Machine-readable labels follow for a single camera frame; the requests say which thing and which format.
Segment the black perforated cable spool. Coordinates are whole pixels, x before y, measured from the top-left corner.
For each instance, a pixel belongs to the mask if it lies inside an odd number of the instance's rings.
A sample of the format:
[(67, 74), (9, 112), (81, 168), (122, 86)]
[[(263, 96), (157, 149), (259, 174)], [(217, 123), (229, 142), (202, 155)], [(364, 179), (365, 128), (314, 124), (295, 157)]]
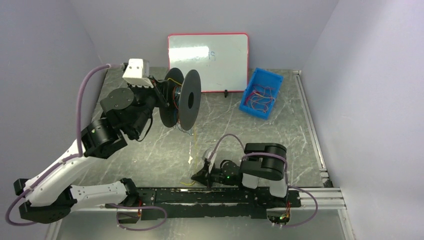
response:
[(160, 107), (160, 119), (164, 126), (172, 128), (179, 123), (189, 131), (196, 122), (201, 103), (201, 78), (197, 70), (183, 74), (179, 68), (171, 68), (161, 82), (168, 106)]

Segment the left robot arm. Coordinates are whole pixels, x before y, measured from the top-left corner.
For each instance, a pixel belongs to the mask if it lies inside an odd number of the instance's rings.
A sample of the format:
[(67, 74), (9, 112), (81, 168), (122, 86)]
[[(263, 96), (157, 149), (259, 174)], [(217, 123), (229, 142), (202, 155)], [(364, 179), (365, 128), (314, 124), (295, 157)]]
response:
[(61, 157), (37, 176), (14, 182), (13, 206), (18, 207), (20, 226), (50, 224), (96, 205), (139, 205), (137, 187), (129, 178), (94, 186), (77, 186), (74, 181), (83, 170), (125, 148), (128, 141), (146, 137), (153, 110), (166, 106), (160, 84), (154, 79), (151, 83), (151, 87), (127, 86), (110, 92), (100, 102), (102, 117), (78, 127), (76, 140)]

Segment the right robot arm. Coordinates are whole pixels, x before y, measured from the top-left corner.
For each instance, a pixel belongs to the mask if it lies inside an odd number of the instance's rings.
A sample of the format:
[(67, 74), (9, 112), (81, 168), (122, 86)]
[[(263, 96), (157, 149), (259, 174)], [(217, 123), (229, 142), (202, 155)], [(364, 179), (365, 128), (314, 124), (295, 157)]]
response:
[(218, 167), (214, 156), (209, 159), (211, 155), (211, 151), (205, 152), (203, 167), (191, 176), (193, 181), (208, 188), (218, 183), (255, 190), (259, 187), (259, 181), (265, 179), (269, 181), (271, 196), (287, 196), (287, 148), (282, 144), (247, 143), (240, 163), (224, 159)]

